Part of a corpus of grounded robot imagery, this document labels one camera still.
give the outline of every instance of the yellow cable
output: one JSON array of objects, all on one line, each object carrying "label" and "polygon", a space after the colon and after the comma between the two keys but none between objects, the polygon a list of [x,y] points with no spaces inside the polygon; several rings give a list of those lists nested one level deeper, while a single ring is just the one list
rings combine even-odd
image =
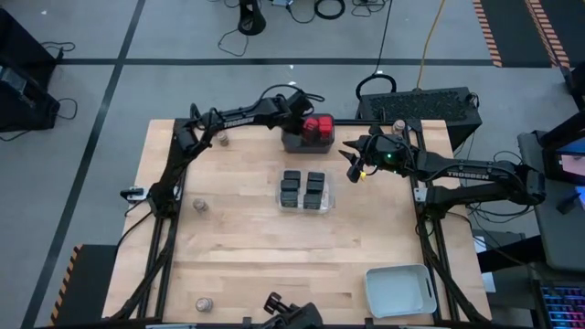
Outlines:
[{"label": "yellow cable", "polygon": [[432,22],[431,32],[429,32],[429,36],[427,37],[427,42],[424,44],[424,50],[422,51],[422,60],[420,61],[420,69],[419,69],[419,78],[417,79],[417,89],[420,86],[420,79],[422,78],[422,68],[424,68],[424,59],[427,57],[427,48],[429,47],[429,42],[431,41],[432,31],[435,30],[437,26],[437,22],[439,21],[439,16],[441,15],[442,7],[445,5],[445,0],[441,0],[441,5],[439,6],[439,11],[435,17],[435,21]]}]

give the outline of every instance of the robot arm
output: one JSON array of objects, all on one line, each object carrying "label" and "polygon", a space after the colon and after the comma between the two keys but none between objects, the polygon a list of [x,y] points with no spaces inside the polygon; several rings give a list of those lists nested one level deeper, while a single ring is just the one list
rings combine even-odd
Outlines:
[{"label": "robot arm", "polygon": [[417,203],[424,205],[425,215],[444,218],[455,205],[509,200],[518,205],[534,206],[545,198],[544,176],[525,164],[508,161],[474,161],[443,158],[408,145],[402,136],[384,134],[377,127],[357,141],[344,142],[359,155],[339,151],[351,163],[347,177],[354,183],[363,175],[364,165],[376,170],[414,176],[421,182],[441,177],[467,178],[492,182],[479,186],[448,189],[443,186],[416,188]]},{"label": "robot arm", "polygon": [[[260,124],[269,129],[278,126],[287,133],[300,134],[303,131],[303,117],[313,108],[311,100],[324,101],[324,98],[297,89],[288,99],[279,94],[260,98],[249,107],[230,111],[212,108],[203,115],[192,104],[192,119],[173,131],[166,168],[160,181],[149,190],[148,202],[154,215],[172,218],[177,213],[176,184],[191,161],[211,147],[211,138],[216,133],[242,125]],[[203,131],[200,137],[196,136],[195,129]]]}]

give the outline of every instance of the black stand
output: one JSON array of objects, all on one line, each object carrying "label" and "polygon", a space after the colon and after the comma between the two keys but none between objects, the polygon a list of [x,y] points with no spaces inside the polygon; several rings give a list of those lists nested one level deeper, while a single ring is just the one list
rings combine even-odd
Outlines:
[{"label": "black stand", "polygon": [[266,27],[258,0],[239,0],[238,31],[244,36],[256,36]]}]

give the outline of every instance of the white plastic tray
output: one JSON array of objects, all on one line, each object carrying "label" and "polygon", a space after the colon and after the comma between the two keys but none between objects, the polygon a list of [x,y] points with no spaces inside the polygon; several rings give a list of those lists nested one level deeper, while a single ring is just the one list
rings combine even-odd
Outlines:
[{"label": "white plastic tray", "polygon": [[370,312],[378,319],[433,313],[437,309],[431,276],[422,264],[367,271],[366,295]]}]

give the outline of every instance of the wooden tabletop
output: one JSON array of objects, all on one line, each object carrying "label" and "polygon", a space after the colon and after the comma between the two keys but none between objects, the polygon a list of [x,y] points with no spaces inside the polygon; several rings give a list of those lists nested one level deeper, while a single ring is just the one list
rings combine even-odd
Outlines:
[{"label": "wooden tabletop", "polygon": [[[428,151],[452,156],[444,122],[423,123]],[[173,269],[166,297],[165,322],[254,323],[270,316],[262,306],[270,292],[282,301],[314,302],[326,324],[363,324],[367,307],[367,270],[422,263],[416,236],[410,181],[379,172],[353,184],[346,178],[348,161],[337,150],[341,142],[367,134],[366,126],[336,126],[329,154],[287,154],[281,131],[246,126],[227,131],[229,146],[215,142],[188,168],[184,202],[176,237]],[[136,184],[150,186],[165,167],[173,121],[151,121]],[[335,207],[325,215],[282,213],[275,193],[285,168],[326,171],[333,179]],[[443,178],[436,185],[458,186]],[[209,211],[199,215],[194,198]],[[140,205],[125,229],[149,211]],[[463,207],[451,211],[465,215]],[[448,216],[442,221],[452,276],[467,298],[491,318],[469,224]],[[122,244],[114,267],[103,315],[115,313],[144,276],[154,219],[145,221]],[[438,300],[449,318],[441,280]],[[158,282],[148,314],[154,314]],[[196,310],[208,297],[210,313]],[[375,324],[431,324],[429,314],[376,319]]]}]

